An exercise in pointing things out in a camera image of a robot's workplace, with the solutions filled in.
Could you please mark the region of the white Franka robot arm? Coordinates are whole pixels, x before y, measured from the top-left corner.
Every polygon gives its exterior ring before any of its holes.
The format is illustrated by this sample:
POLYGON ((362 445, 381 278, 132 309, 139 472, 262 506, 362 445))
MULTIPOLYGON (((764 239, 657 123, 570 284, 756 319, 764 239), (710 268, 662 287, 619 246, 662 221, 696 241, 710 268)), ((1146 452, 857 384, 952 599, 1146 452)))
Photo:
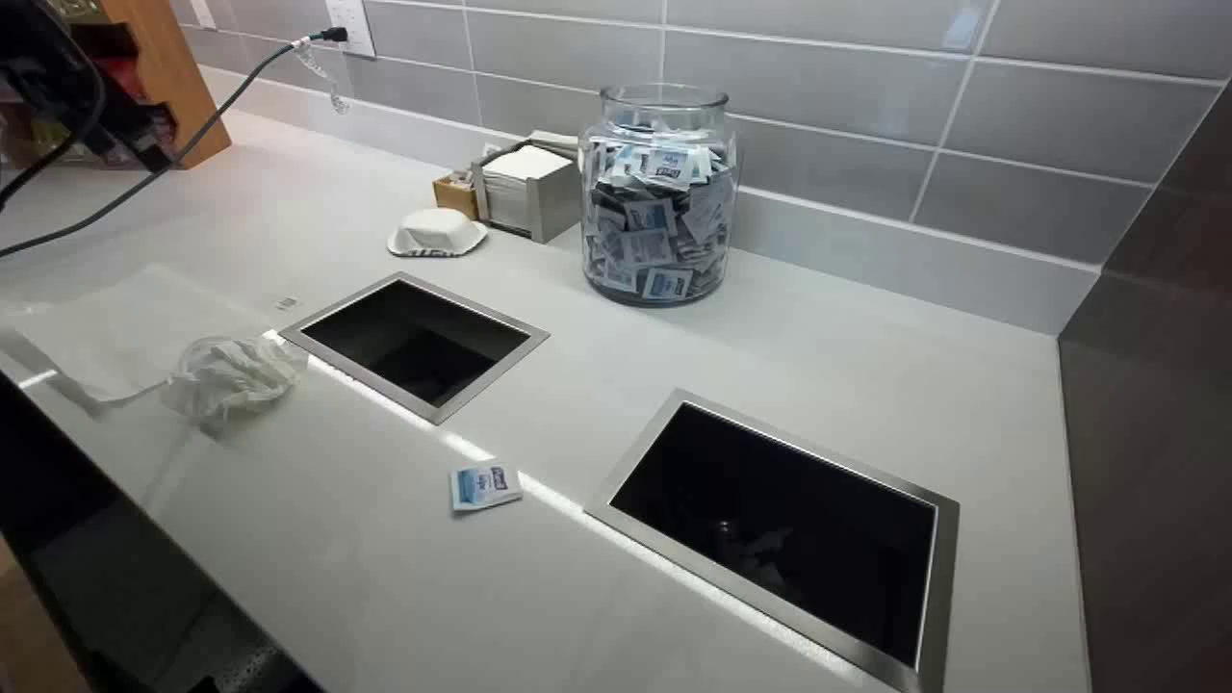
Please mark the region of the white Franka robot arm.
POLYGON ((71 24, 50 0, 0 0, 0 78, 33 114, 66 127, 66 137, 50 153, 40 153, 0 190, 0 203, 24 192, 75 145, 148 169, 168 169, 177 162, 172 119, 139 104, 71 36, 71 24))

